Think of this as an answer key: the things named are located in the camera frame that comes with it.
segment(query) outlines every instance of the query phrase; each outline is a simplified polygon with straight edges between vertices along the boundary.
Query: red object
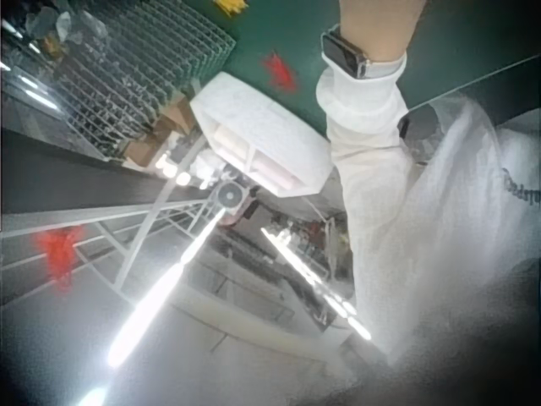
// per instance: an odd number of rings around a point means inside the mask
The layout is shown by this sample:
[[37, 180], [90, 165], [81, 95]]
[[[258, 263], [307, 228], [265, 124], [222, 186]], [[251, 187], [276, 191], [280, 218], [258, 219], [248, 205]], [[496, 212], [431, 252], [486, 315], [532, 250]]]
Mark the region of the red object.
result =
[[74, 243], [82, 227], [61, 228], [37, 235], [37, 243], [47, 257], [49, 275], [58, 282], [60, 290], [71, 287], [71, 272], [75, 263]]
[[284, 91], [296, 91], [297, 84], [293, 78], [291, 69], [280, 59], [275, 52], [272, 53], [263, 64], [272, 75], [272, 84]]

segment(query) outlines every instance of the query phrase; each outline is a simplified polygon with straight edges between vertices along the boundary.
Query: watch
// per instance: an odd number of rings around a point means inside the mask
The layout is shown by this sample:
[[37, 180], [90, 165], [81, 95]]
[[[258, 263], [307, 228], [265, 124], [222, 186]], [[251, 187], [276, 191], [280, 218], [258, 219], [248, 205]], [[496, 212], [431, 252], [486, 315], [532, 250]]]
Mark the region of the watch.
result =
[[373, 79], [394, 74], [404, 57], [392, 62], [372, 62], [359, 48], [340, 35], [340, 25], [321, 36], [323, 59], [332, 67], [339, 68], [356, 80]]

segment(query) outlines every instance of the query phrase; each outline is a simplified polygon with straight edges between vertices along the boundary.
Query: white garment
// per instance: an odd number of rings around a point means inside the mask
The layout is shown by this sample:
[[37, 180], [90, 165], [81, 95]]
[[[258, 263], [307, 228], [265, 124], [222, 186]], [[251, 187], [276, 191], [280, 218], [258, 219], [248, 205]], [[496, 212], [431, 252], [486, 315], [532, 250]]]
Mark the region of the white garment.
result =
[[328, 68], [317, 88], [344, 190], [359, 319], [386, 354], [433, 309], [541, 256], [538, 199], [506, 190], [502, 170], [538, 190], [538, 135], [510, 122], [499, 137], [481, 107], [446, 97], [433, 103], [445, 138], [422, 170], [396, 128], [407, 112], [396, 87], [405, 65], [373, 80]]

